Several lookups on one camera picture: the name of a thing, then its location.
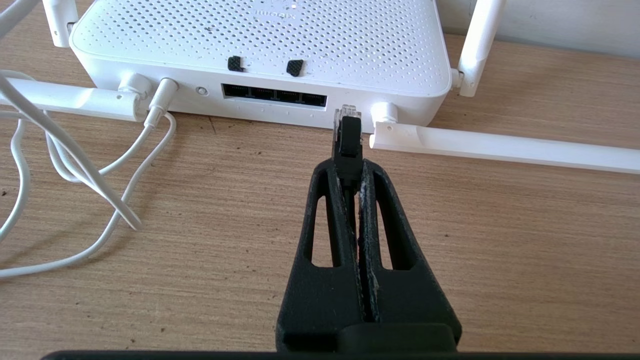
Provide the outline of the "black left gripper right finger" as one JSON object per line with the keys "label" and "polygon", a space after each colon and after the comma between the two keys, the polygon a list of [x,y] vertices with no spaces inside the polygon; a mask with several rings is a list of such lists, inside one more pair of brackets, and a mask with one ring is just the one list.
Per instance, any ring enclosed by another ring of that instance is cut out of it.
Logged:
{"label": "black left gripper right finger", "polygon": [[364,160],[358,266],[374,347],[455,351],[462,325],[435,278],[384,169]]}

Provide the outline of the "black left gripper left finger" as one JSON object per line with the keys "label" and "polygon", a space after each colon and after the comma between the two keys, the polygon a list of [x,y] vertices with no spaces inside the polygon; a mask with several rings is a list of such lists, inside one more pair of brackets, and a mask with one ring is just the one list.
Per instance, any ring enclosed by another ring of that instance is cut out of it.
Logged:
{"label": "black left gripper left finger", "polygon": [[[313,264],[318,201],[325,198],[333,266]],[[338,333],[364,320],[354,226],[334,161],[311,174],[301,234],[276,321],[279,351],[336,351]]]}

